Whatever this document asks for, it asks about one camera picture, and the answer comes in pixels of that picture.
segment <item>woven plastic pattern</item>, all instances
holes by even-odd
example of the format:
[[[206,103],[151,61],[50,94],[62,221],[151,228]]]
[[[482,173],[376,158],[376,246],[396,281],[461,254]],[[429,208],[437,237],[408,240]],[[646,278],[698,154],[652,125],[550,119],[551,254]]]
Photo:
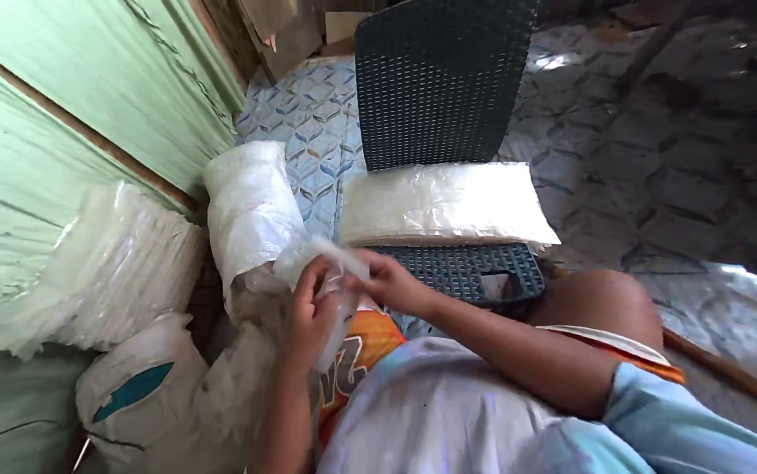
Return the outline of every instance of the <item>woven plastic pattern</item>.
[[[366,168],[491,161],[538,3],[409,0],[362,21],[355,67]]]
[[[475,305],[509,304],[538,297],[545,289],[539,266],[525,244],[369,248],[392,256],[436,291]],[[484,296],[481,276],[503,272],[512,273],[518,282],[512,288],[513,299],[489,301]]]

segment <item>sleeve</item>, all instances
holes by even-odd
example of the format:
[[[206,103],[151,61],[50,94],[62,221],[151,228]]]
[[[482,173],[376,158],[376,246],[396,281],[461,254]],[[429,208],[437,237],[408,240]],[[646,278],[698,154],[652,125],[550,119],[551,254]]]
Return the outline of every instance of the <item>sleeve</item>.
[[[685,387],[621,363],[603,423],[657,472],[757,472],[757,434]]]

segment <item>hand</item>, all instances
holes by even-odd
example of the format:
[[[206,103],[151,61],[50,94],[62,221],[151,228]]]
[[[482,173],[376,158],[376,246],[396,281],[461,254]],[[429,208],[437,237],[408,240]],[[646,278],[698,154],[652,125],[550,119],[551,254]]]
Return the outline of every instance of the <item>hand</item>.
[[[431,316],[441,294],[426,287],[392,257],[364,249],[353,253],[370,266],[372,281],[364,282],[363,289],[371,298],[406,315]]]
[[[299,375],[308,374],[329,342],[337,319],[340,296],[332,292],[319,301],[315,299],[330,265],[321,255],[302,270],[297,288],[293,291],[286,349],[280,359],[283,370],[295,371]]]

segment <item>person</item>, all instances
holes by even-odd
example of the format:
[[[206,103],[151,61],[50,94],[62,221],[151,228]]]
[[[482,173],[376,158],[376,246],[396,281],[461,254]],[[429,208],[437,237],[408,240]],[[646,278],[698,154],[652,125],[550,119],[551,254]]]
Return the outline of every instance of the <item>person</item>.
[[[436,293],[390,257],[354,252],[372,278],[345,284],[368,298],[320,376],[319,421],[309,375],[339,301],[316,298],[329,269],[322,257],[294,292],[291,335],[249,474],[312,465],[321,474],[757,472],[757,435],[685,389],[662,354],[657,311],[633,277],[559,278],[523,323]],[[405,341],[376,303],[449,338]],[[322,453],[312,462],[317,438]]]

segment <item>chair backrest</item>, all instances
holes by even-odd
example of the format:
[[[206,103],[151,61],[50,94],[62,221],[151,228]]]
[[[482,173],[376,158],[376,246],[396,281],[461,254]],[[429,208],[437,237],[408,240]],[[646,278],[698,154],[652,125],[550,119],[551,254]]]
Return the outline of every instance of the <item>chair backrest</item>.
[[[369,170],[492,160],[516,100],[539,0],[408,0],[355,32]]]

